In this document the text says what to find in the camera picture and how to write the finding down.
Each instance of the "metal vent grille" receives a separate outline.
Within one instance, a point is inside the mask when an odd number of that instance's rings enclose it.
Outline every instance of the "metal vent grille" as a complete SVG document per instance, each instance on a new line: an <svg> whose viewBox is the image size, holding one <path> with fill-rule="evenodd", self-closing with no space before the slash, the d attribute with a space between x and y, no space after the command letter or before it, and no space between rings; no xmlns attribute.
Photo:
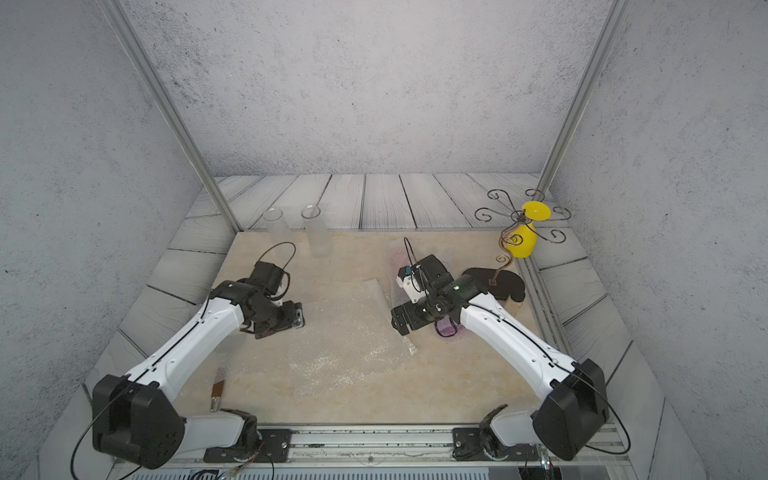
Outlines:
<svg viewBox="0 0 768 480"><path fill-rule="evenodd" d="M161 468L137 472L131 480L189 480L205 468ZM202 475L200 480L213 480ZM235 480L272 480L270 468L240 473ZM278 468L274 480L488 480L488 468Z"/></svg>

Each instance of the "black stand base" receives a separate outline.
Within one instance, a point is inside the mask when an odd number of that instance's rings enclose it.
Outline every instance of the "black stand base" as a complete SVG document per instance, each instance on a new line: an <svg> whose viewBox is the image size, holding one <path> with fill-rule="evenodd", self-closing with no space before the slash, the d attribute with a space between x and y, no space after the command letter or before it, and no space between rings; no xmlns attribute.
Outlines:
<svg viewBox="0 0 768 480"><path fill-rule="evenodd" d="M506 300L507 297L511 297L518 303L525 300L525 282L517 273L502 270L494 282L492 280L495 274L496 270L492 268L470 268L462 273L462 275L472 275L475 282L488 288L488 293L496 300Z"/></svg>
<svg viewBox="0 0 768 480"><path fill-rule="evenodd" d="M206 463L244 463L256 450L259 455L253 463L285 463L290 447L290 429L259 430L257 440L250 447L237 444L225 449L214 448L205 451L203 462Z"/></svg>

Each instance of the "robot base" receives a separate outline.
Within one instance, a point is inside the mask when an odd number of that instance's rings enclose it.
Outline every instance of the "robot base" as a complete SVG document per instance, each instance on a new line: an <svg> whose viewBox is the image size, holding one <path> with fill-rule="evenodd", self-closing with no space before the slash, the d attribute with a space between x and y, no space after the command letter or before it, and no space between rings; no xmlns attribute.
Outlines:
<svg viewBox="0 0 768 480"><path fill-rule="evenodd" d="M206 463L244 463L256 451L259 455L254 463L283 463L288 459L290 429L257 429L256 417L240 410L222 409L243 417L245 425L237 443L231 447L213 447L205 451L203 462Z"/></svg>

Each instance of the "mounting plate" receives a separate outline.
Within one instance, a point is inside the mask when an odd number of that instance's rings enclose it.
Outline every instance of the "mounting plate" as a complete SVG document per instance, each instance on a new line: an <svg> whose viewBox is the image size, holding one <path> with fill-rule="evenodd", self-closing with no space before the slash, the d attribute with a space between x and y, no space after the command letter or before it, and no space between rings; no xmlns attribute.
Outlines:
<svg viewBox="0 0 768 480"><path fill-rule="evenodd" d="M261 452L253 460L253 463L269 463L270 459L274 463L284 463L288 460L288 449L290 447L290 429L270 429L258 430L261 442L265 442L261 447ZM253 450L246 451L239 448L213 448L205 451L203 462L206 463L243 463L251 455Z"/></svg>
<svg viewBox="0 0 768 480"><path fill-rule="evenodd" d="M487 462L492 460L485 454L480 443L479 427L458 427L453 429L453 458L459 462ZM498 462L525 462L533 468L539 463L535 445L515 445L509 447L509 455Z"/></svg>

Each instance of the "table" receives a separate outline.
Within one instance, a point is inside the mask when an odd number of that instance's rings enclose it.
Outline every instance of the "table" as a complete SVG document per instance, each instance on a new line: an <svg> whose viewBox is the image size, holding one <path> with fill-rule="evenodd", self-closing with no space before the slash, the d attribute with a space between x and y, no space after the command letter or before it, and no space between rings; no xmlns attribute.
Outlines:
<svg viewBox="0 0 768 480"><path fill-rule="evenodd" d="M386 252L402 244L404 235L418 259L434 253L454 277L473 266L497 268L500 253L498 232L493 231L356 231L332 232L333 252L318 259L310 256L303 231L292 235L297 253L286 268L292 279L285 300L303 303L354 291L374 278L389 299ZM271 245L268 233L239 233L214 285L248 276ZM265 260L282 266L286 258L283 251ZM509 300L505 307L537 332L527 300ZM474 333L465 330L444 339L431 326L409 335L418 352L399 368L322 395L295 396L286 358L295 335L295 330L287 330L256 340L235 332L225 339L236 346L230 349L222 408L252 413L261 423L445 424L477 423L503 403L529 401L532 408L540 404L520 374ZM208 411L218 363L214 352L189 378L174 402L180 415Z"/></svg>

